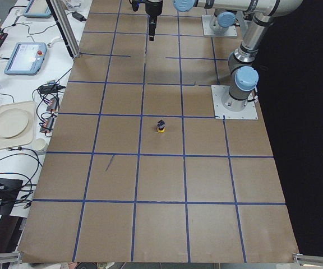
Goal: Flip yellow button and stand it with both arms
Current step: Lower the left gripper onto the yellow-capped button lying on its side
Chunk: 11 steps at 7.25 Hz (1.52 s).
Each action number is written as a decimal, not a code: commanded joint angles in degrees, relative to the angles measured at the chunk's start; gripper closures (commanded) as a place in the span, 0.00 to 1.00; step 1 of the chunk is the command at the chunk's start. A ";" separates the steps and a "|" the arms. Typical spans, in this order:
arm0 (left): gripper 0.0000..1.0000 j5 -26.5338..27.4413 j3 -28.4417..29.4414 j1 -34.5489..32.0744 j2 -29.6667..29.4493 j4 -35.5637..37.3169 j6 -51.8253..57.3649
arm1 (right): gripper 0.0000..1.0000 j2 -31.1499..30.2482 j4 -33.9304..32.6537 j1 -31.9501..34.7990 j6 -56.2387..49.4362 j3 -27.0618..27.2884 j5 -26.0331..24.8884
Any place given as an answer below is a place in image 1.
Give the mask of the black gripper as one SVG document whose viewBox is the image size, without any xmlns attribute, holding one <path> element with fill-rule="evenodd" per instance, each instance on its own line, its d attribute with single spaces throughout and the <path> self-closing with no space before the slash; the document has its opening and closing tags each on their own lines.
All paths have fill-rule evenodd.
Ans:
<svg viewBox="0 0 323 269">
<path fill-rule="evenodd" d="M 157 26 L 157 17 L 162 13 L 162 0 L 146 0 L 145 11 L 149 15 L 148 35 L 149 40 L 154 41 Z"/>
</svg>

